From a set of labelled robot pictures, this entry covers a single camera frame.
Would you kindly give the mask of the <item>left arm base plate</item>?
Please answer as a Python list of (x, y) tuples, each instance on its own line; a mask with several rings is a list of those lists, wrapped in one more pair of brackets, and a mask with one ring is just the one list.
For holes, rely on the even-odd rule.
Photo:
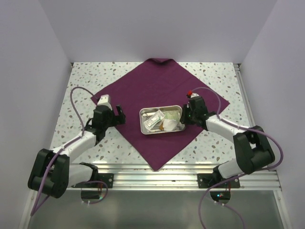
[(81, 162), (80, 165), (91, 168), (92, 175), (91, 175), (91, 178), (89, 179), (89, 181), (84, 181), (84, 182), (78, 183), (75, 187), (78, 187), (78, 188), (98, 188), (98, 187), (100, 187), (100, 188), (102, 188), (102, 187), (106, 187), (105, 185), (107, 185), (108, 188), (113, 187), (113, 180), (114, 180), (113, 173), (100, 173), (97, 166), (95, 166), (93, 164), (85, 163), (85, 162)]

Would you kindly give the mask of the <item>steel instrument tray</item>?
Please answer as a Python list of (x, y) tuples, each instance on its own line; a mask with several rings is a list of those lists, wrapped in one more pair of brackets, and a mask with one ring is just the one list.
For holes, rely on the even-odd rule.
[(139, 112), (140, 129), (144, 135), (180, 132), (185, 125), (180, 122), (182, 108), (178, 105), (143, 108)]

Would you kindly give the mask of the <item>aluminium rail frame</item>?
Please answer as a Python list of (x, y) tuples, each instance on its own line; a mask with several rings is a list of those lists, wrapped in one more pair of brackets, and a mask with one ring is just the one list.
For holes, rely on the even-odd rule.
[[(129, 73), (137, 62), (74, 62), (68, 90), (82, 86), (96, 92)], [(209, 85), (230, 102), (224, 111), (227, 118), (243, 124), (253, 124), (253, 116), (241, 78), (240, 66), (229, 62), (181, 62), (180, 66), (197, 79)], [(102, 173), (113, 173), (115, 191), (197, 191), (197, 175), (211, 173), (212, 168), (229, 160), (233, 145), (214, 134), (203, 132), (186, 149), (160, 170), (153, 171), (140, 154), (111, 129), (104, 141), (85, 152), (81, 160), (92, 162)], [(292, 223), (287, 213), (278, 174), (266, 170), (239, 178), (238, 195), (246, 191), (271, 194), (271, 204), (265, 216), (275, 214), (275, 221), (259, 221), (260, 228), (290, 229)]]

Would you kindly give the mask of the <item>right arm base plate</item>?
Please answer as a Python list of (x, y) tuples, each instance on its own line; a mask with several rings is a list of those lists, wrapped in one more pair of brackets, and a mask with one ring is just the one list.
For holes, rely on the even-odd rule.
[[(198, 188), (209, 188), (215, 184), (218, 184), (219, 182), (223, 181), (223, 178), (218, 178), (214, 176), (212, 173), (199, 173), (197, 174), (197, 183)], [(233, 181), (229, 181), (226, 183), (223, 183), (216, 188), (240, 188), (240, 182), (239, 179), (235, 179)]]

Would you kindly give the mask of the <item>white gauze pad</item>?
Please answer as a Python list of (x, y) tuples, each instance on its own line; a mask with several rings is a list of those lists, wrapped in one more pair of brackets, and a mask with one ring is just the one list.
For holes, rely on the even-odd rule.
[(163, 130), (166, 132), (173, 131), (177, 128), (178, 122), (176, 120), (164, 119)]

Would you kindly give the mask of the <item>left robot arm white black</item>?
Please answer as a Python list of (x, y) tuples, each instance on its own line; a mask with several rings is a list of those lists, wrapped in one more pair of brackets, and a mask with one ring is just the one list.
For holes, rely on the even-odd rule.
[(109, 127), (122, 125), (126, 116), (121, 106), (115, 113), (106, 105), (98, 105), (80, 132), (71, 141), (52, 150), (41, 149), (35, 159), (28, 188), (54, 198), (61, 197), (67, 188), (78, 184), (94, 187), (98, 184), (99, 173), (96, 166), (72, 161), (85, 151), (98, 145)]

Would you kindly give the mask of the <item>suture packet white green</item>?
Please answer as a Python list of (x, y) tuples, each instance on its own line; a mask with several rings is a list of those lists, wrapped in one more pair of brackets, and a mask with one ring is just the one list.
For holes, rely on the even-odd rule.
[(161, 110), (155, 112), (146, 121), (144, 121), (144, 126), (147, 130), (151, 130), (157, 123), (165, 118), (164, 113)]

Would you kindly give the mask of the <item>purple cloth mat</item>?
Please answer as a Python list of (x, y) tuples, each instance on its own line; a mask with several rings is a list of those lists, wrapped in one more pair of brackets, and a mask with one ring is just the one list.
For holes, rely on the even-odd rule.
[(91, 99), (108, 94), (111, 104), (120, 105), (126, 123), (116, 126), (121, 135), (140, 153), (154, 170), (159, 170), (190, 144), (202, 129), (189, 125), (175, 133), (144, 135), (140, 132), (139, 111), (143, 108), (184, 105), (186, 94), (197, 87), (208, 111), (223, 111), (229, 102), (210, 92), (209, 87), (173, 59), (148, 59), (122, 78), (106, 86)]

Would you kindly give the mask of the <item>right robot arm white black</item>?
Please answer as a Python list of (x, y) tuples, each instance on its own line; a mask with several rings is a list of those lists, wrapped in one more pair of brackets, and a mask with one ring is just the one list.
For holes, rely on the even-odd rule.
[(192, 94), (187, 97), (188, 103), (183, 105), (180, 122), (216, 133), (234, 145), (235, 158), (213, 169), (215, 186), (224, 187), (230, 178), (251, 174), (275, 161), (274, 152), (260, 126), (239, 126), (222, 119), (216, 112), (209, 112), (201, 96)]

